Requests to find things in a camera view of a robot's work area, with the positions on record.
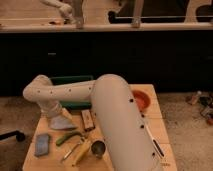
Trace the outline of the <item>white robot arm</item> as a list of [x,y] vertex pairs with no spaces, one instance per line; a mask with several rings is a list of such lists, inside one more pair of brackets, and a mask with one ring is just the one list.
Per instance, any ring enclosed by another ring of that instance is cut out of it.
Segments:
[[162,151],[122,77],[105,74],[92,81],[55,85],[47,76],[38,75],[24,88],[23,96],[38,104],[55,130],[73,126],[62,114],[63,101],[89,102],[115,171],[163,171]]

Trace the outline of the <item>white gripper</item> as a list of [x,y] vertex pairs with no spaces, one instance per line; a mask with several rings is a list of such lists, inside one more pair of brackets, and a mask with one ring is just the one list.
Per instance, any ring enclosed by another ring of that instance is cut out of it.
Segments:
[[48,119],[57,119],[57,118],[64,118],[63,115],[63,108],[61,106],[56,106],[51,110],[46,112],[46,117]]

